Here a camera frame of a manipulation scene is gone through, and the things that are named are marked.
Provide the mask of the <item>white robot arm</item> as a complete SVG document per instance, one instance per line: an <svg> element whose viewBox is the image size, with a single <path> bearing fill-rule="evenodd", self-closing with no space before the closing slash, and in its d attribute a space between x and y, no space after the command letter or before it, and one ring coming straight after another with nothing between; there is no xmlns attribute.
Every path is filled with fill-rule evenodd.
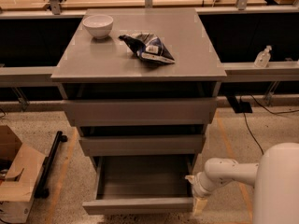
<svg viewBox="0 0 299 224"><path fill-rule="evenodd" d="M193 212L206 197L232 181L254 187L252 224L299 224L299 144L281 143L267 149L257 163L211 158L204 170L185 177L192 185Z"/></svg>

